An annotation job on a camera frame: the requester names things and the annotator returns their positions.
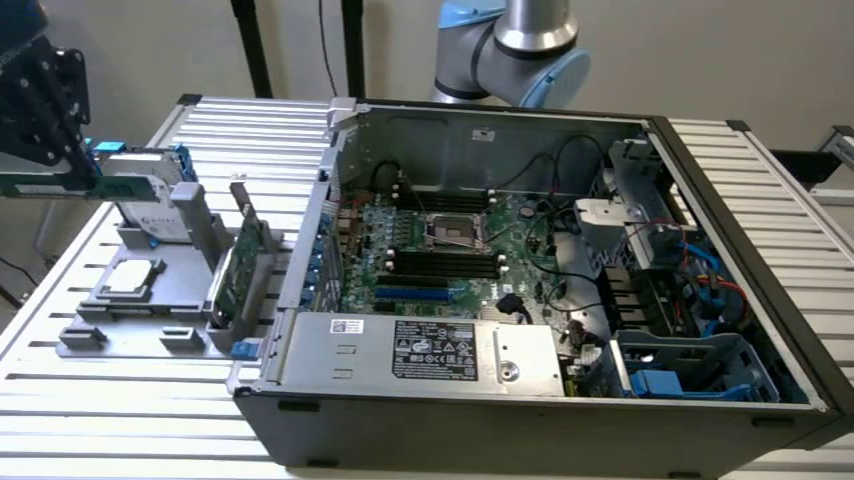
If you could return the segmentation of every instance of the blue latch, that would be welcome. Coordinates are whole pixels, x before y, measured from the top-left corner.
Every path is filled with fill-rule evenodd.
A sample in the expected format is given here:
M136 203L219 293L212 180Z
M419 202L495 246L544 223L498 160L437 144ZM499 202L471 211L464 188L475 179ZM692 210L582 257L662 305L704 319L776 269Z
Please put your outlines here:
M127 148L124 142L101 142L95 146L95 153L120 153Z
M631 389L638 397L682 398L683 391L676 372L640 370L630 377Z
M257 360L257 350L260 345L255 342L236 342L231 347L232 360L251 362Z

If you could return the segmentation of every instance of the barcode sticker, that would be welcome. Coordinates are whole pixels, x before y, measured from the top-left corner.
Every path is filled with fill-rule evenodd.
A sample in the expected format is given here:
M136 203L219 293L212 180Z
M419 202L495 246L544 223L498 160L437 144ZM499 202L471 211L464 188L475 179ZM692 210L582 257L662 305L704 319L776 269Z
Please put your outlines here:
M360 334L364 331L364 320L360 318L335 318L329 326L329 333Z

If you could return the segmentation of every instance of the slotted aluminum table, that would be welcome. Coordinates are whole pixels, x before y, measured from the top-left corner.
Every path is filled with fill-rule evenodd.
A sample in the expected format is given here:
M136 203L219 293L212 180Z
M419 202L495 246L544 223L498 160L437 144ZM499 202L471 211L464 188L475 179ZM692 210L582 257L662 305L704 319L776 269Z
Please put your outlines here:
M149 143L183 142L191 148L208 204L229 228L239 226L240 214L228 183L232 178L247 180L259 215L285 232L285 251L328 144L325 110L321 103L203 98L196 106L176 107ZM795 246L779 244L774 235L756 233L751 238L771 267L783 272L795 302L814 312L807 318L854 376L848 368L854 367L854 324L844 310L850 301L840 311L830 293L800 294L822 285L839 287L832 289L836 293L847 291L854 274L846 269L831 270L818 284L808 273L802 274L814 262L839 261L840 250L810 223L812 214L803 214L802 201L780 184L779 173L763 163L767 152L752 146L750 138L723 123L674 121L674 125L744 228L802 227L794 255L788 252ZM739 191L752 193L727 195ZM269 461L225 391L228 361L59 358L53 352L59 332L117 249L117 221L117 212L104 205L0 336L0 477L464 478L280 467ZM281 277L279 268L271 297ZM267 323L273 304L271 298L261 312ZM244 368L241 375L251 379L257 368ZM842 480L852 472L854 436L848 435L814 452L774 452L726 478Z

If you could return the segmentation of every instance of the white label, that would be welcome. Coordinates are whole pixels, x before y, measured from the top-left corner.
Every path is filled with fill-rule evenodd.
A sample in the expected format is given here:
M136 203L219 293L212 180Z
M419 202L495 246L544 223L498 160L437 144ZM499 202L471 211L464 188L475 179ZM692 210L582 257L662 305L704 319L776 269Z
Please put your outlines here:
M329 325L329 333L355 333L364 331L364 320L360 318L335 318Z
M495 141L495 130L472 130L471 131L471 139L476 142L494 142Z
M123 202L121 210L139 227L165 242L189 242L181 212L169 200L169 186L157 177L148 175L156 202Z

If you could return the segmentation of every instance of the motherboard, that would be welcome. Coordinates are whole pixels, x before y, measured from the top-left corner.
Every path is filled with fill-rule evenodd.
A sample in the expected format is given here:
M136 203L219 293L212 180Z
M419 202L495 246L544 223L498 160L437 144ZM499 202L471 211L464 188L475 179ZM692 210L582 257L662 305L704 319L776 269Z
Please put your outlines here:
M351 192L341 311L551 324L559 313L539 306L556 277L531 264L556 268L550 225L535 221L547 208L524 195ZM528 318L496 308L511 294Z

